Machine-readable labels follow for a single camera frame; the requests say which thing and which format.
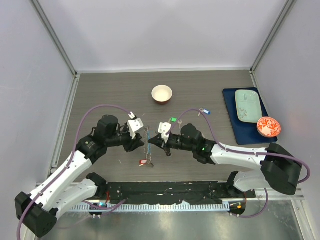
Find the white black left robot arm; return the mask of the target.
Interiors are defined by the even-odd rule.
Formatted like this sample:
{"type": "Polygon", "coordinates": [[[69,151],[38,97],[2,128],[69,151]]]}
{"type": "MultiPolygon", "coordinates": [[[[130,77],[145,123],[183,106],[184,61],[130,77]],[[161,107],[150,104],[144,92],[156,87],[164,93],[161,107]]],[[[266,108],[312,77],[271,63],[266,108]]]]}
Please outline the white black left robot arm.
{"type": "Polygon", "coordinates": [[[14,199],[18,226],[25,226],[42,238],[69,208],[91,197],[102,199],[107,192],[107,182],[96,173],[89,174],[75,187],[69,186],[109,148],[122,146],[128,153],[144,145],[139,134],[144,127],[142,120],[133,113],[129,117],[127,123],[120,125],[115,116],[104,115],[45,182],[30,193],[20,192],[14,199]]]}

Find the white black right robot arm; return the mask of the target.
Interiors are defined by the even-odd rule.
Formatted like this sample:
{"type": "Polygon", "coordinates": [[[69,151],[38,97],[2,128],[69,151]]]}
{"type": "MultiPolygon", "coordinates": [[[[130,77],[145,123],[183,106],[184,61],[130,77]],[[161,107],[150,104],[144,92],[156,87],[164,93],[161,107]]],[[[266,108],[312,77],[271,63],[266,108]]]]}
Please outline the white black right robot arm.
{"type": "Polygon", "coordinates": [[[249,169],[235,171],[228,179],[226,193],[233,198],[254,189],[272,188],[288,196],[296,193],[302,164],[284,148],[271,143],[267,148],[246,148],[229,146],[209,140],[192,124],[183,126],[180,134],[170,131],[170,124],[160,123],[158,135],[148,143],[164,150],[171,156],[171,150],[192,152],[193,158],[201,164],[233,165],[249,169]]]}

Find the red key tag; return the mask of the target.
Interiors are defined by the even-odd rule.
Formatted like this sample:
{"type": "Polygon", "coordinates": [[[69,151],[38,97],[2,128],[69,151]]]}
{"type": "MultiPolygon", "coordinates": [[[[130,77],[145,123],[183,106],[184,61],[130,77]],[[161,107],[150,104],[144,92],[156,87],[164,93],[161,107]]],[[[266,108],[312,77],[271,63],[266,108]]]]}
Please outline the red key tag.
{"type": "Polygon", "coordinates": [[[139,166],[141,167],[141,166],[147,164],[147,162],[148,161],[146,159],[142,159],[142,160],[139,161],[139,166]]]}

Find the green tag key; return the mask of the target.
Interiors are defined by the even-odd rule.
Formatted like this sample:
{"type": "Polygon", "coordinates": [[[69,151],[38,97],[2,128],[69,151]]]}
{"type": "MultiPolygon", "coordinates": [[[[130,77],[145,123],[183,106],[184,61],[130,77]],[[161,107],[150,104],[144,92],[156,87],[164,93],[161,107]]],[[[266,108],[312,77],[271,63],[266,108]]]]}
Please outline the green tag key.
{"type": "Polygon", "coordinates": [[[169,121],[170,121],[171,123],[177,123],[177,124],[179,124],[179,125],[182,124],[182,120],[181,120],[181,119],[178,119],[178,118],[176,118],[176,117],[171,117],[171,118],[169,119],[169,121]]]}

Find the red bowl white inside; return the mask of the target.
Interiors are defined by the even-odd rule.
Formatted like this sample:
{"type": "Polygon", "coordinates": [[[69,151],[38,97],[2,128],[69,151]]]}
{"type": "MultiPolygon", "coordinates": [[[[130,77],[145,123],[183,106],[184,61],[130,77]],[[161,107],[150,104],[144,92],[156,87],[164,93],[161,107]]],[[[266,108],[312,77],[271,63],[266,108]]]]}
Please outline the red bowl white inside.
{"type": "Polygon", "coordinates": [[[151,91],[152,99],[159,105],[167,104],[173,96],[172,89],[167,85],[157,85],[151,91]]]}

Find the blue tag key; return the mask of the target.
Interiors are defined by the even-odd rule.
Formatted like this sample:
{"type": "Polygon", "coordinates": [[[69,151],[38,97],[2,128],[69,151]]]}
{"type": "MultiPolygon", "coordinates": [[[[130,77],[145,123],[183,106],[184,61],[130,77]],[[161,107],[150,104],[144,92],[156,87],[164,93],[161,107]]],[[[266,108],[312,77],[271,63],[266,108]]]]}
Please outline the blue tag key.
{"type": "Polygon", "coordinates": [[[205,108],[200,108],[199,109],[199,113],[198,113],[198,117],[201,115],[201,114],[206,114],[206,115],[210,115],[211,114],[211,112],[209,111],[209,110],[207,110],[207,109],[205,109],[205,108]]]}

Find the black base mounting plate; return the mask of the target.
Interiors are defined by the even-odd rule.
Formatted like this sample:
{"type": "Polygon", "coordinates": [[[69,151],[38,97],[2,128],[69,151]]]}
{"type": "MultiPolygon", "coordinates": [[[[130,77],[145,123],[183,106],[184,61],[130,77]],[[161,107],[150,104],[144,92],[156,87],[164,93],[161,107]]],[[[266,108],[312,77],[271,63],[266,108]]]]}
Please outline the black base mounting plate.
{"type": "Polygon", "coordinates": [[[109,200],[127,205],[173,205],[183,201],[191,205],[221,204],[224,199],[254,199],[256,193],[245,193],[226,182],[174,181],[174,182],[108,182],[99,187],[94,199],[109,200]]]}

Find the pale green rectangular plate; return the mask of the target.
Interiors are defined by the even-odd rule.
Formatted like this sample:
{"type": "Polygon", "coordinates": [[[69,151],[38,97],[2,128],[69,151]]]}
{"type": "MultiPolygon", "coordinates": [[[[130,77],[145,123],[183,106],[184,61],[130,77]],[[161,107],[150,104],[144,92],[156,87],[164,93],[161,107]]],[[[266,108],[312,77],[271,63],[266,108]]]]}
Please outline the pale green rectangular plate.
{"type": "Polygon", "coordinates": [[[260,97],[256,91],[239,89],[234,96],[237,117],[241,122],[256,124],[263,117],[260,97]]]}

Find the orange white patterned bowl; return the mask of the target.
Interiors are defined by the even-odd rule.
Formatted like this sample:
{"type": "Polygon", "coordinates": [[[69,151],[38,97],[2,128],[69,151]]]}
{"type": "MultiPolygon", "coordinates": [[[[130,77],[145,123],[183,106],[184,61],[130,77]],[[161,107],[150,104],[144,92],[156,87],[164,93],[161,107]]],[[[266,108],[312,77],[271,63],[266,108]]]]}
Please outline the orange white patterned bowl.
{"type": "Polygon", "coordinates": [[[282,131],[279,122],[269,116],[260,118],[256,124],[256,128],[258,133],[266,138],[277,137],[282,131]]]}

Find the aluminium frame rail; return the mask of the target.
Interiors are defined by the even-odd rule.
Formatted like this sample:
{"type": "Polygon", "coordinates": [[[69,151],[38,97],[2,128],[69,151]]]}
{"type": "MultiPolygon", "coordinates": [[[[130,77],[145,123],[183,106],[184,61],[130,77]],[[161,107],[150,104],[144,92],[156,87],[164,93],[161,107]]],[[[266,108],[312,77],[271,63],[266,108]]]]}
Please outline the aluminium frame rail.
{"type": "Polygon", "coordinates": [[[74,78],[76,78],[78,75],[78,72],[77,72],[76,68],[74,67],[74,65],[72,64],[65,48],[62,45],[62,42],[60,41],[56,31],[54,30],[54,28],[53,28],[47,14],[45,13],[40,1],[39,0],[30,0],[29,2],[31,3],[33,9],[35,10],[36,14],[38,15],[41,23],[43,24],[46,32],[48,33],[50,39],[52,40],[54,46],[56,47],[56,49],[58,51],[58,53],[62,57],[62,60],[66,64],[71,75],[74,78]]]}

